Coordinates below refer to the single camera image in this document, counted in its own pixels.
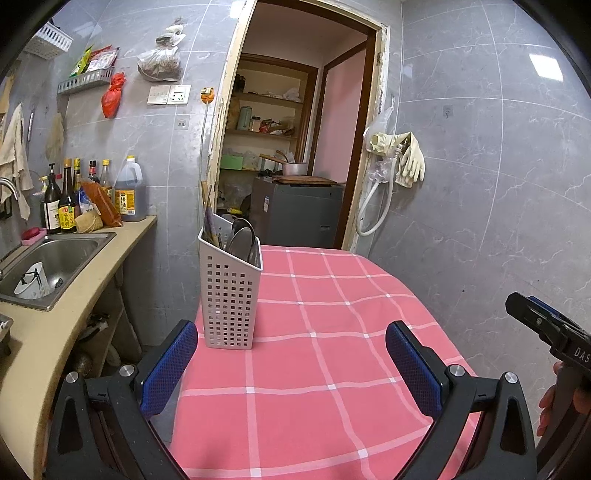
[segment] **pink checkered tablecloth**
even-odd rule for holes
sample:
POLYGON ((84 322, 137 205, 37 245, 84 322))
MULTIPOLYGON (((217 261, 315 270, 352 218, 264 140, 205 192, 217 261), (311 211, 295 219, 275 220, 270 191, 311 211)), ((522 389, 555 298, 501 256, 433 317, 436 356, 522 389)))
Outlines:
MULTIPOLYGON (((403 320, 447 364, 465 360, 399 280, 339 250, 263 247, 252 350, 200 341, 170 450, 191 479, 391 480, 431 424, 386 351, 403 320)), ((197 315, 203 337, 203 321, 197 315)), ((453 478, 469 420, 441 479, 453 478)))

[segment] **gray marble tile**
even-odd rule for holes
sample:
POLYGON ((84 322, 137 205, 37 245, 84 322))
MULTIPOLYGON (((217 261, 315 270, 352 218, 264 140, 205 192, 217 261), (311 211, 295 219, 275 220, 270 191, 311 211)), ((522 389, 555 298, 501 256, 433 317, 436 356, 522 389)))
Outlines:
POLYGON ((462 292, 463 270, 474 265, 476 251, 391 212, 375 235, 369 259, 401 280, 441 323, 462 292))
POLYGON ((98 22, 107 6, 111 3, 111 0, 77 0, 77 3, 86 13, 98 22))
POLYGON ((173 439, 174 415, 177 411, 178 395, 180 394, 181 382, 177 383, 172 395, 168 399, 164 410, 150 419, 150 423, 163 442, 171 442, 173 439))
POLYGON ((588 210, 501 174, 481 253, 554 299, 560 310, 591 296, 589 225, 588 210))
POLYGON ((110 158, 112 171, 118 173, 127 155, 136 155, 147 185, 165 186, 174 115, 151 115, 69 128, 64 156, 110 158))
POLYGON ((529 328, 506 313, 505 300, 514 291, 551 300, 496 259, 479 256, 465 272, 464 290, 444 331, 476 373, 499 378, 512 371, 519 376, 530 409, 537 421, 537 403, 555 382, 554 359, 548 347, 529 328))
POLYGON ((501 171, 591 209, 591 166, 582 161, 589 138, 591 121, 587 119, 506 100, 501 171))
POLYGON ((227 53, 237 22, 230 17, 229 5, 209 5, 192 50, 227 53))
MULTIPOLYGON (((226 64, 226 54, 216 52, 191 52, 187 61, 183 83, 193 85, 187 105, 179 105, 177 113, 205 113, 205 104, 201 101, 201 88, 213 87, 219 92, 222 73, 226 64)), ((207 108, 207 114, 213 114, 215 102, 207 108)))
POLYGON ((176 116, 168 170, 168 185, 171 187, 196 187, 199 185, 199 181, 204 178, 202 171, 205 170, 208 163, 212 116, 207 116, 204 132, 203 118, 204 116, 201 114, 179 114, 176 116), (188 129, 178 129, 177 124, 181 121, 189 123, 188 129))
POLYGON ((132 312, 174 307, 168 262, 167 189, 148 187, 147 197, 148 213, 158 216, 156 225, 124 262, 124 291, 132 312))
POLYGON ((496 43, 528 43, 558 48, 548 32, 517 4, 487 5, 485 11, 496 43))
POLYGON ((491 211, 496 172, 427 157, 425 180, 397 187, 390 209, 478 249, 491 211))
POLYGON ((501 97, 494 46, 454 48, 403 62, 401 101, 449 97, 501 97))
POLYGON ((591 118, 591 98, 561 51, 525 45, 501 45, 498 51, 503 98, 540 103, 591 118), (563 80, 541 77, 530 55, 555 59, 563 80))
POLYGON ((404 28, 405 59, 446 48, 490 43, 491 29, 481 6, 446 12, 404 28))
POLYGON ((173 308, 181 308, 192 312, 194 320, 200 303, 201 288, 199 277, 199 257, 197 255, 170 255, 170 286, 173 308))
POLYGON ((404 25, 452 10, 480 6, 479 0, 410 0, 402 3, 404 25))
POLYGON ((197 255, 197 236, 202 223, 197 207, 200 203, 200 188, 168 188, 169 255, 197 255))
POLYGON ((103 18, 101 30, 92 38, 94 45, 118 46, 119 57, 136 57, 156 48, 155 39, 178 17, 183 17, 187 37, 178 45, 179 51, 190 51, 191 45, 206 10, 205 5, 162 7, 129 15, 103 18))
POLYGON ((401 103, 397 131, 412 131, 423 155, 496 171, 501 155, 501 102, 446 99, 401 103))
POLYGON ((208 0, 174 0, 174 1, 163 1, 163 0, 113 0, 109 5, 109 8, 103 12, 101 20, 109 20, 115 17, 122 17, 124 15, 135 15, 145 11, 162 11, 169 7, 192 7, 193 5, 207 6, 208 0))

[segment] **white plastic utensil holder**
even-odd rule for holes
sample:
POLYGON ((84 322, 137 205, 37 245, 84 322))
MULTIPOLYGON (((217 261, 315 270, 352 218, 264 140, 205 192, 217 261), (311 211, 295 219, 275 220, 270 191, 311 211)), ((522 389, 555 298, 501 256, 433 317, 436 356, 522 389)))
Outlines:
MULTIPOLYGON (((213 215, 216 232, 225 245, 232 223, 213 215)), ((255 265, 242 261, 203 239, 199 232, 201 308, 205 343, 211 348, 252 348, 256 301, 263 270, 261 242, 255 238, 255 265)))

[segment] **pink wall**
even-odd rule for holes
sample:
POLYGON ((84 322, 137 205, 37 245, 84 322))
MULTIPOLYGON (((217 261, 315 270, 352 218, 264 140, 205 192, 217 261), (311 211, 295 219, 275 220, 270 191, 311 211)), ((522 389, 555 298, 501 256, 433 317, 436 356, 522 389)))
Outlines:
POLYGON ((349 172, 364 62, 362 50, 330 69, 326 77, 314 175, 338 183, 345 183, 349 172))

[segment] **gray appliance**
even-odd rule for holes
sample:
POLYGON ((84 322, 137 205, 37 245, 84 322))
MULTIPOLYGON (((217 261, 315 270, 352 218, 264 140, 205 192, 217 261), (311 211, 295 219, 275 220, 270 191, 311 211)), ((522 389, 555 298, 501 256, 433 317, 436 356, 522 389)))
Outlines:
POLYGON ((341 185, 281 184, 257 177, 249 219, 262 244, 333 248, 342 202, 341 185))

